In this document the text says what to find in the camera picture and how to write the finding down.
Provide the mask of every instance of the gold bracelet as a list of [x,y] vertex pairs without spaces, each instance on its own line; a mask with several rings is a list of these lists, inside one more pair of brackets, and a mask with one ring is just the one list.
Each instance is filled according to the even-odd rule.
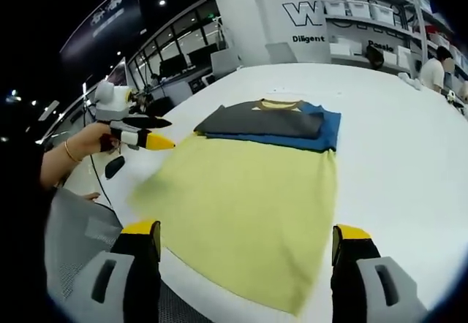
[[71,158],[74,162],[77,162],[77,163],[82,162],[82,160],[76,159],[76,158],[70,153],[70,150],[68,150],[67,140],[65,140],[65,150],[67,151],[68,157]]

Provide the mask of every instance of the monitor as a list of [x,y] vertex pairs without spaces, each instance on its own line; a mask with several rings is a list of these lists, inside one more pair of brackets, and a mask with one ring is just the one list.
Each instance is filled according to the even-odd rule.
[[172,77],[182,73],[187,68],[185,56],[179,54],[168,60],[161,61],[159,64],[159,75],[161,77]]
[[206,47],[192,51],[189,54],[190,62],[196,67],[204,67],[211,65],[211,54],[218,51],[217,44],[210,44]]

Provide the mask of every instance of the white pillar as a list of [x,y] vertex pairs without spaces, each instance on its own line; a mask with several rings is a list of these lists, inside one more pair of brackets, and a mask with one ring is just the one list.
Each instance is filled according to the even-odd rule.
[[331,62],[320,0],[216,0],[244,66],[269,64],[266,45],[286,43],[298,62]]
[[269,64],[265,35],[255,0],[216,0],[226,41],[237,52],[241,64]]

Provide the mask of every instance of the folded clothing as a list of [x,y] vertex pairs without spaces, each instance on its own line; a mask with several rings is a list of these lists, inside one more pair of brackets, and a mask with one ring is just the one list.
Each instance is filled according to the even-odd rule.
[[324,120],[323,112],[295,110],[299,104],[259,100],[231,107],[221,106],[200,123],[195,131],[203,134],[256,134],[317,139]]
[[305,139],[295,137],[280,137],[277,135],[256,135],[256,134],[212,134],[205,133],[208,138],[221,138],[233,140],[249,140],[272,145],[289,146],[301,150],[310,150],[323,152],[331,149],[336,151],[338,140],[339,124],[341,122],[341,113],[332,113],[325,110],[322,106],[314,106],[308,102],[298,102],[297,108],[302,113],[313,114],[322,113],[323,123],[320,127],[320,134],[317,139]]

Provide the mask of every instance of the large letters w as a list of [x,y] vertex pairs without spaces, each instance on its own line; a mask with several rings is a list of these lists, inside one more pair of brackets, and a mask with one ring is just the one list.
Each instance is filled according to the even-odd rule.
[[294,3],[283,4],[284,9],[296,27],[307,26],[307,21],[313,26],[322,25],[318,15],[315,14],[316,6],[317,1],[314,1],[314,6],[308,1],[300,1],[298,7]]

